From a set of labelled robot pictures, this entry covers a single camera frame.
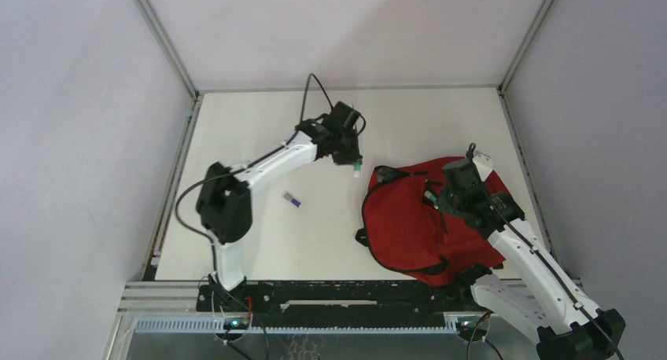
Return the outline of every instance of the robotic arm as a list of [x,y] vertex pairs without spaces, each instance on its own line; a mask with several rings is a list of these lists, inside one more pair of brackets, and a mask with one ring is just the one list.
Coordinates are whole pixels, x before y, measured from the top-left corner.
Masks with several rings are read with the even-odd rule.
[[360,114],[338,102],[329,114],[299,123],[281,145],[254,160],[225,167],[214,163],[206,172],[196,209],[214,246],[218,282],[227,291],[245,278],[241,269],[242,238],[252,225],[252,197],[283,175],[325,156],[336,165],[360,165],[355,123]]
[[586,296],[537,240],[523,211],[505,192],[489,195],[483,181],[490,158],[482,153],[444,166],[448,184],[437,198],[443,213],[461,217],[505,257],[538,304],[513,292],[483,266],[463,271],[474,301],[527,336],[542,360],[598,359],[614,354],[625,321]]

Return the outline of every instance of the red backpack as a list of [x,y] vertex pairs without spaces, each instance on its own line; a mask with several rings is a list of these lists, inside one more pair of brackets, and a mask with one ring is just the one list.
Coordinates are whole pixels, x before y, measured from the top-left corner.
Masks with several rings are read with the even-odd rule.
[[[361,208],[364,228],[356,240],[381,266],[442,286],[476,264],[491,268],[505,260],[476,230],[462,219],[441,214],[425,196],[426,191],[440,193],[446,182],[442,167],[461,159],[444,157],[373,170]],[[485,183],[489,193],[507,191],[495,172]]]

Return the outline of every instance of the red bag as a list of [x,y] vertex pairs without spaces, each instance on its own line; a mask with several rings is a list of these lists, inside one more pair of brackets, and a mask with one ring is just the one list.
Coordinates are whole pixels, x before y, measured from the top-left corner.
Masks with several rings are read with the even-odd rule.
[[[462,219],[442,215],[424,196],[426,190],[439,194],[446,182],[442,167],[461,159],[374,169],[361,208],[364,229],[356,239],[381,266],[442,286],[476,264],[491,268],[505,260],[476,230]],[[489,193],[507,191],[495,172],[485,183]]]

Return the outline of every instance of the purple marker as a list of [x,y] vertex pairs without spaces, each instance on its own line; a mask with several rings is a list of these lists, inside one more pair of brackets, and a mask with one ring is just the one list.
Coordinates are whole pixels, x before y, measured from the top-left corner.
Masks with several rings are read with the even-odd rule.
[[294,204],[297,208],[299,208],[299,206],[301,205],[301,202],[297,199],[294,199],[294,197],[292,195],[290,195],[289,193],[285,193],[285,195],[283,195],[282,197],[284,197],[286,200],[289,200],[290,202],[292,202],[292,204]]

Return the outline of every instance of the white table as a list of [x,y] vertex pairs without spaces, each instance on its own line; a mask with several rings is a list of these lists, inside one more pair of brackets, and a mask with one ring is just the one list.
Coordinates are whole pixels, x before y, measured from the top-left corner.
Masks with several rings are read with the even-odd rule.
[[[179,193],[201,180],[217,161],[229,166],[272,149],[297,123],[302,92],[211,93],[204,96],[183,170]],[[442,156],[462,156],[470,142],[493,158],[494,168],[539,227],[510,131],[492,88],[330,91],[362,112],[368,127],[360,139],[363,169],[337,167],[330,158],[310,163],[253,197],[252,229],[246,234],[244,271],[249,280],[403,280],[358,244],[361,203],[374,166],[402,167]],[[323,95],[308,95],[306,118],[328,110]],[[302,202],[294,207],[282,195]],[[199,227],[194,210],[199,189],[181,207]],[[171,217],[157,280],[199,280],[212,270],[208,242]],[[516,278],[507,266],[496,271]]]

